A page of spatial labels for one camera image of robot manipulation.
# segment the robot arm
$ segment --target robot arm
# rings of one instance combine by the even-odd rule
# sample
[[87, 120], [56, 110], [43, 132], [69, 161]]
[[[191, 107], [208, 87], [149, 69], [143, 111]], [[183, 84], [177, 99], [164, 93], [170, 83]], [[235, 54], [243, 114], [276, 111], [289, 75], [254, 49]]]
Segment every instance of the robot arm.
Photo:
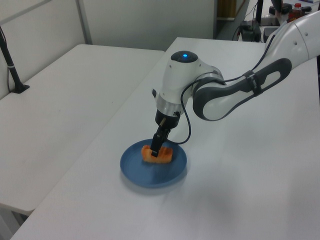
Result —
[[198, 117], [217, 121], [281, 82], [295, 67], [320, 55], [320, 31], [315, 27], [319, 22], [320, 12], [315, 12], [281, 26], [268, 39], [262, 61], [229, 84], [225, 84], [217, 68], [205, 64], [194, 53], [173, 54], [166, 67], [162, 89], [158, 94], [154, 92], [155, 121], [159, 128], [153, 136], [152, 155], [158, 155], [170, 130], [178, 125], [183, 113], [182, 103], [185, 106], [190, 97]]

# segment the tabletop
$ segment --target tabletop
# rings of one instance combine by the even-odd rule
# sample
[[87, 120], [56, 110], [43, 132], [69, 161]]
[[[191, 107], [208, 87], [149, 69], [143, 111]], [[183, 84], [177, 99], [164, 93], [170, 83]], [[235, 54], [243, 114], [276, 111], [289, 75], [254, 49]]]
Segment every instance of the tabletop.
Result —
[[[262, 43], [177, 38], [12, 240], [301, 240], [320, 236], [320, 103], [312, 59], [277, 86], [208, 122], [189, 113], [186, 175], [158, 189], [128, 181], [120, 158], [157, 129], [156, 103], [171, 54], [189, 50], [242, 75]], [[184, 140], [184, 115], [169, 138]]]
[[0, 207], [29, 215], [162, 51], [78, 45], [0, 101]]

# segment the orange food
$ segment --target orange food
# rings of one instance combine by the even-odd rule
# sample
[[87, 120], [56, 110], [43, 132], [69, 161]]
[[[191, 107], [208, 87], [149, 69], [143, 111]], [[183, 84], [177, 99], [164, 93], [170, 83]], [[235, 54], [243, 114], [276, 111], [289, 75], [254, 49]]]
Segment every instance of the orange food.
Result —
[[151, 150], [149, 145], [144, 145], [141, 149], [141, 154], [143, 161], [148, 163], [156, 163], [156, 164], [168, 164], [172, 160], [173, 149], [170, 147], [162, 146], [160, 148], [158, 157], [151, 155]]

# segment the red bottle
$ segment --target red bottle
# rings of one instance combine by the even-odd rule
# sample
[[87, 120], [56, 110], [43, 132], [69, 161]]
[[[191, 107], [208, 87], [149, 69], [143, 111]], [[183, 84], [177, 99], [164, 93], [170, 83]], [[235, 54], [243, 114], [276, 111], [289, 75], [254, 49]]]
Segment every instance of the red bottle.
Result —
[[301, 3], [296, 3], [294, 8], [289, 12], [288, 22], [301, 18], [303, 15], [304, 12], [301, 10]]

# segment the blue plate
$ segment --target blue plate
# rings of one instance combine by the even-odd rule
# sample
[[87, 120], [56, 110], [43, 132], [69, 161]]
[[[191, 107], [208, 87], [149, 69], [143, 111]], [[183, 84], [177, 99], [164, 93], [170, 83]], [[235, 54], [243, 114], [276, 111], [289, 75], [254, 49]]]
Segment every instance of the blue plate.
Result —
[[164, 147], [173, 149], [171, 162], [145, 162], [141, 149], [144, 145], [151, 145], [151, 142], [152, 139], [142, 140], [125, 150], [120, 160], [121, 171], [131, 182], [145, 188], [159, 188], [177, 182], [187, 165], [185, 151], [179, 145], [165, 142]]

